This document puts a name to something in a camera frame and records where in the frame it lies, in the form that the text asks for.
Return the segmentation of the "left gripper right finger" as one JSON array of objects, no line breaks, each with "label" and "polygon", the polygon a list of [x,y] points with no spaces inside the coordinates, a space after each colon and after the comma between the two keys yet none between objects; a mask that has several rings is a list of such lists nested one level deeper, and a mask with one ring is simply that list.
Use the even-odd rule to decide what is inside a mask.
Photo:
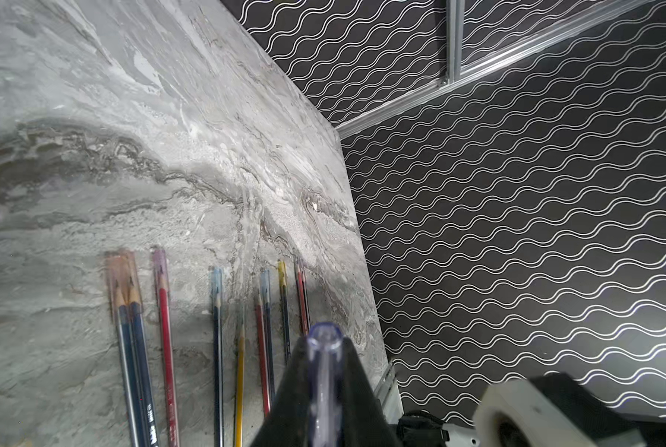
[{"label": "left gripper right finger", "polygon": [[338,446],[401,446],[386,422],[353,342],[341,342]]}]

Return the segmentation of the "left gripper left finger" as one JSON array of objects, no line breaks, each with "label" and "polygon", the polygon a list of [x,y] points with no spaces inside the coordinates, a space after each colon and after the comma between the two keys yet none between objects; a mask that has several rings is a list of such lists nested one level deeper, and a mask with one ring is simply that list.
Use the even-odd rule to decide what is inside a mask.
[{"label": "left gripper left finger", "polygon": [[299,338],[289,360],[271,410],[251,443],[254,447],[309,445],[313,372],[308,337]]}]

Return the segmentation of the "clear purple pencil cap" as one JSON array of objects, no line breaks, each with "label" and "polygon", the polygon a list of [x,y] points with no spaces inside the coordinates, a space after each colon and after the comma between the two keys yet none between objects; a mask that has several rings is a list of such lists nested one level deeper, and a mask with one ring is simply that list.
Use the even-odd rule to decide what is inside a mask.
[{"label": "clear purple pencil cap", "polygon": [[343,335],[332,322],[315,324],[306,338],[309,361],[309,446],[342,445]]}]

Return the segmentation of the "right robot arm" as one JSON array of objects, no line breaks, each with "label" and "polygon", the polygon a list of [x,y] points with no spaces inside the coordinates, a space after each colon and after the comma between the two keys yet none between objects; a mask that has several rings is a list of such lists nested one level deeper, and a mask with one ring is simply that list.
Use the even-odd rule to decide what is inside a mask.
[{"label": "right robot arm", "polygon": [[392,430],[404,446],[666,446],[666,422],[621,415],[567,374],[488,387],[473,423],[414,410]]}]

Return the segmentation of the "blue pencil blue cap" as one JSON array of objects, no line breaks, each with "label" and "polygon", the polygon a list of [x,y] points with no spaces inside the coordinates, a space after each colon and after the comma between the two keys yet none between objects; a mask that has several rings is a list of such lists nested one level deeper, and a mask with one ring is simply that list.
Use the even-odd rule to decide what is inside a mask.
[{"label": "blue pencil blue cap", "polygon": [[260,274],[260,290],[261,299],[263,302],[263,322],[266,344],[266,361],[268,369],[269,403],[273,404],[275,396],[275,375],[271,333],[271,278],[269,277],[269,270],[267,269],[264,269]]}]

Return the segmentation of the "dark pencil yellow cap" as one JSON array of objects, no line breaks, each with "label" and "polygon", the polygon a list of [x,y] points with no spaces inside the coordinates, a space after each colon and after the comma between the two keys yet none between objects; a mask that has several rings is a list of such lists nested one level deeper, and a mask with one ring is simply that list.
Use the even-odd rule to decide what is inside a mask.
[{"label": "dark pencil yellow cap", "polygon": [[283,259],[279,259],[277,263],[281,314],[282,314],[282,328],[284,339],[284,362],[288,363],[291,355],[291,335],[290,323],[288,315],[288,301],[287,301],[287,273],[286,265]]}]

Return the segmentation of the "red pencil pair right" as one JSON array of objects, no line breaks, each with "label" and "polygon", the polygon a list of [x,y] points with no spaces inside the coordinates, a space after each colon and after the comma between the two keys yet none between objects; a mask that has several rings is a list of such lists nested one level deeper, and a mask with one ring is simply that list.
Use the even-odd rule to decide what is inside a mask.
[{"label": "red pencil pair right", "polygon": [[299,298],[301,331],[304,336],[307,336],[310,331],[310,315],[308,310],[305,268],[301,260],[295,260],[295,274],[297,281],[297,297]]}]

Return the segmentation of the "dark blue pencil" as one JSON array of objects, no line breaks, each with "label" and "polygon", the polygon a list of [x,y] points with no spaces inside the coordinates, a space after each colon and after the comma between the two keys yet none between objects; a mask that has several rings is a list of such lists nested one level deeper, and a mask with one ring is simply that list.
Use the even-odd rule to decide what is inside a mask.
[{"label": "dark blue pencil", "polygon": [[212,300],[212,317],[214,328],[214,420],[216,447],[224,445],[224,415],[223,415],[223,354],[222,354],[222,272],[220,268],[210,270],[210,296]]}]

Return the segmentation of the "red pencil pink cap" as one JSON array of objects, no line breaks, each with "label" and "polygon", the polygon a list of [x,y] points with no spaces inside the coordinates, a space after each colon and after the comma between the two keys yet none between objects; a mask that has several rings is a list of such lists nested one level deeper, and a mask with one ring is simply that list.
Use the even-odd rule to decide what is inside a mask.
[{"label": "red pencil pink cap", "polygon": [[164,389],[166,402],[169,445],[181,445],[176,398],[176,371],[174,370],[174,347],[171,326],[170,287],[166,252],[161,246],[152,248],[154,287],[160,312],[161,349],[163,358]]}]

